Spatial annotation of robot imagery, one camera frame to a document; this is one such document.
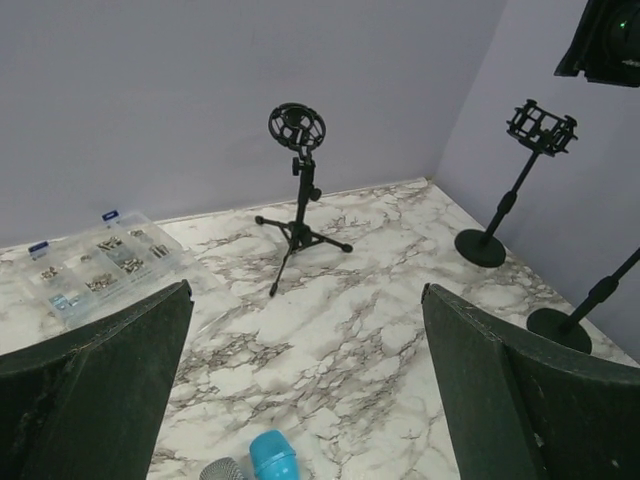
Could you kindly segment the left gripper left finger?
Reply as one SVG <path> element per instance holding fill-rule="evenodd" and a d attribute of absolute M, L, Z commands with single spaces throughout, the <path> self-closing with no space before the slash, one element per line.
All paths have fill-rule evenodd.
<path fill-rule="evenodd" d="M 193 309 L 182 280 L 2 355 L 2 478 L 145 478 Z"/>

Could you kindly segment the round base clip stand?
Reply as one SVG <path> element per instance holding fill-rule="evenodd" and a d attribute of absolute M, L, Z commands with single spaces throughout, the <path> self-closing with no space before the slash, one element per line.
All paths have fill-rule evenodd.
<path fill-rule="evenodd" d="M 571 314 L 552 308 L 540 308 L 532 312 L 527 318 L 527 330 L 569 349 L 590 355 L 592 341 L 580 322 L 617 290 L 622 277 L 639 261 L 639 254 L 640 250 L 636 249 L 614 273 L 603 277 Z"/>

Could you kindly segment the blue microphone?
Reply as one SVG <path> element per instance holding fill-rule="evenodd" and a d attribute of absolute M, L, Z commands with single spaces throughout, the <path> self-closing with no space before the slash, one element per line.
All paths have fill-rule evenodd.
<path fill-rule="evenodd" d="M 249 445 L 249 457 L 256 479 L 300 479 L 296 452 L 279 430 L 258 435 Z"/>

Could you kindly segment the clear plastic screw box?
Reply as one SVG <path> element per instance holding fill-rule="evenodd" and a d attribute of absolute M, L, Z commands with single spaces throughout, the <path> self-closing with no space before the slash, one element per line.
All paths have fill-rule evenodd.
<path fill-rule="evenodd" d="M 181 268 L 185 248 L 140 212 L 109 211 L 102 223 L 30 246 L 17 261 L 27 289 L 71 330 L 147 296 Z"/>

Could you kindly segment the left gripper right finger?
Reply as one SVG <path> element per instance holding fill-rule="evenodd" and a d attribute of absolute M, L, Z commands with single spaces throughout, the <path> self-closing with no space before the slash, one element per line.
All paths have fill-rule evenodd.
<path fill-rule="evenodd" d="M 461 478 L 638 478 L 638 368 L 554 343 L 436 283 L 421 304 Z"/>

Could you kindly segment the black tripod microphone stand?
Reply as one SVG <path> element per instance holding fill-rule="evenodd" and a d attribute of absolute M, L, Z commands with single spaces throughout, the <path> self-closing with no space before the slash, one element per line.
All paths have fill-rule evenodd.
<path fill-rule="evenodd" d="M 295 253 L 323 243 L 351 253 L 353 246 L 315 232 L 305 223 L 309 202 L 317 202 L 322 196 L 322 190 L 314 185 L 316 163 L 312 156 L 313 151 L 322 145 L 326 137 L 326 124 L 322 116 L 304 104 L 283 103 L 270 113 L 268 130 L 281 146 L 295 153 L 292 159 L 292 175 L 299 178 L 297 209 L 293 221 L 282 222 L 261 215 L 255 217 L 257 225 L 277 227 L 288 244 L 278 274 L 270 287 L 269 296 L 274 297 L 287 261 Z"/>

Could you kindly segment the silver microphone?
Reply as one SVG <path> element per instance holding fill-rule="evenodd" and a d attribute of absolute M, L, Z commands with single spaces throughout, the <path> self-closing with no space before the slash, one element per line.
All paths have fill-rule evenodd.
<path fill-rule="evenodd" d="M 200 472 L 200 480 L 245 480 L 239 463 L 231 457 L 217 459 Z"/>

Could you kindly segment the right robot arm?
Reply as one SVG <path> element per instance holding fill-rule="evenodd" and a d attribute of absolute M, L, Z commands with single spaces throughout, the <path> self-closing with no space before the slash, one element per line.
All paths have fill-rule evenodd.
<path fill-rule="evenodd" d="M 558 77 L 639 87 L 639 1 L 589 0 L 571 44 L 555 69 Z"/>

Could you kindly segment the round base shock-mount stand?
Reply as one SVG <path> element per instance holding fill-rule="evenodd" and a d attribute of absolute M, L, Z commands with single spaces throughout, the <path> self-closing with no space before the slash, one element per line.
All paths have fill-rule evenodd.
<path fill-rule="evenodd" d="M 540 156 L 555 157 L 567 153 L 567 146 L 577 139 L 577 120 L 570 115 L 558 116 L 544 110 L 528 99 L 514 109 L 507 121 L 507 134 L 531 152 L 529 159 L 514 185 L 499 202 L 496 213 L 484 231 L 466 229 L 457 234 L 454 246 L 457 252 L 472 264 L 483 268 L 498 268 L 504 264 L 506 249 L 495 237 L 495 232 L 518 198 L 518 192 Z"/>

